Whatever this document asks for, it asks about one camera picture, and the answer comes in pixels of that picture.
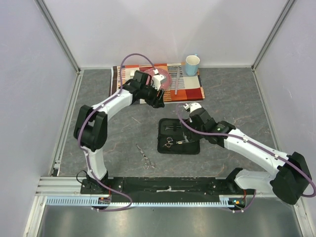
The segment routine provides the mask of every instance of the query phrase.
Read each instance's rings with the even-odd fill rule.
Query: black pouch
[[[167,138],[172,138],[173,141],[170,147],[167,147]],[[183,129],[180,125],[180,120],[177,118],[162,118],[158,126],[158,147],[159,153],[163,154],[187,154],[196,155],[199,153],[199,141],[177,144],[183,141]]]

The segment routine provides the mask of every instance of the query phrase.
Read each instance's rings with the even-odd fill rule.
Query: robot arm
[[[74,137],[76,139],[78,139],[82,125],[88,115],[100,107],[89,120],[89,124],[84,127],[80,144],[88,152],[91,169],[101,182],[102,179],[105,180],[107,178],[107,169],[103,161],[102,147],[108,136],[108,121],[121,109],[133,104],[139,99],[144,99],[145,102],[153,108],[164,107],[164,91],[160,89],[160,86],[164,83],[166,77],[158,74],[158,71],[155,73],[156,74],[151,77],[147,73],[136,71],[133,79],[128,80],[123,85],[123,90],[120,94],[119,91],[117,91],[111,97],[92,107],[84,105],[80,108],[74,130]],[[88,170],[87,174],[93,179],[91,170]]]
[[[273,192],[288,204],[297,202],[309,183],[301,174],[278,157],[288,160],[311,178],[305,159],[301,154],[294,152],[289,155],[276,151],[248,137],[226,121],[216,122],[199,103],[192,103],[184,108],[190,112],[189,119],[185,120],[185,123],[191,128],[207,133],[228,134],[228,136],[204,136],[182,126],[187,141],[205,138],[211,144],[217,144],[243,155],[267,171],[257,172],[236,168],[230,174],[233,176],[235,185],[242,189],[256,189],[258,192],[266,194]]]

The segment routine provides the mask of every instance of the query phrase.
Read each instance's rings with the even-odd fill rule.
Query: cup
[[[189,55],[186,58],[186,73],[188,76],[194,76],[198,72],[200,59],[197,54]]]

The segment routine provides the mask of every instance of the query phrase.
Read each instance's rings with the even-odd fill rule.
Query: gray marble surface
[[[205,100],[202,106],[216,121],[226,120],[248,136],[273,147],[273,140],[250,68],[208,68],[200,70]],[[79,108],[96,104],[108,96],[111,70],[85,70],[69,134],[62,156],[60,176],[75,176],[86,170],[82,151],[73,137]],[[158,121],[177,118],[176,104],[163,109],[132,105],[116,114],[108,125],[103,147],[110,176],[216,176],[225,177],[235,167],[262,170],[243,156],[201,140],[198,155],[166,155],[157,151]],[[136,147],[156,162],[156,169],[144,170],[144,159]]]

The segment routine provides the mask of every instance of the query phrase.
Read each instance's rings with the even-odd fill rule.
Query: cloth
[[[178,92],[175,95],[176,79],[177,79],[177,69],[180,67],[180,78],[178,82]],[[126,65],[122,68],[122,79],[123,83],[130,79],[130,72],[135,70],[140,70],[142,72],[151,68],[151,65]],[[186,101],[202,101],[205,99],[202,82],[199,74],[199,70],[195,76],[188,76],[185,73],[185,63],[163,63],[155,64],[156,68],[162,68],[168,71],[171,76],[171,85],[164,92],[163,101],[165,103],[172,102],[186,102]],[[110,84],[110,95],[114,94],[120,87],[119,82],[119,68],[120,66],[114,66],[112,68],[112,81]]]

